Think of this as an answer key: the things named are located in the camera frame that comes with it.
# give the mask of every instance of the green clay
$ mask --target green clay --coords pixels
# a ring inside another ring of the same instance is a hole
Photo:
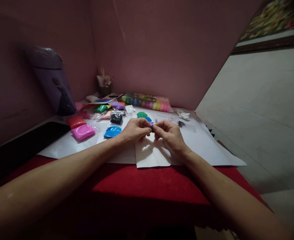
[[[137,113],[137,117],[146,118],[146,117],[148,117],[148,115],[145,112],[139,112],[139,113]]]
[[[105,110],[107,110],[108,109],[108,107],[106,106],[106,105],[100,105],[99,107],[96,107],[94,110],[96,111],[96,112],[100,112],[100,113],[102,113],[103,111],[105,111]]]

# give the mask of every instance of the white tissue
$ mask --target white tissue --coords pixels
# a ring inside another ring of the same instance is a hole
[[[178,113],[180,118],[183,118],[183,119],[189,118],[190,113],[185,113],[184,111],[182,111],[180,109],[177,109],[176,112]]]

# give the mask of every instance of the left hand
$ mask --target left hand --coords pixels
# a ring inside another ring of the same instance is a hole
[[[129,120],[125,129],[118,135],[124,138],[126,142],[143,141],[152,132],[151,125],[145,118],[132,118]]]

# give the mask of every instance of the hand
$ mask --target hand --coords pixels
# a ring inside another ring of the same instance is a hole
[[[132,118],[129,120],[125,129],[119,134],[127,142],[136,142],[140,139],[142,142],[146,135],[150,136],[150,123],[145,118]]]
[[[185,156],[191,152],[191,149],[186,145],[180,132],[180,127],[168,120],[162,120],[155,123],[153,126],[154,141],[162,138],[168,145],[171,151],[178,156]]]

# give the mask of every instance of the forearm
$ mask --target forearm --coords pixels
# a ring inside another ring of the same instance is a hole
[[[0,232],[17,231],[44,215],[124,145],[122,137],[31,170],[0,187]]]
[[[196,153],[185,156],[209,200],[234,224],[245,239],[290,239],[286,229],[260,201],[213,168]]]

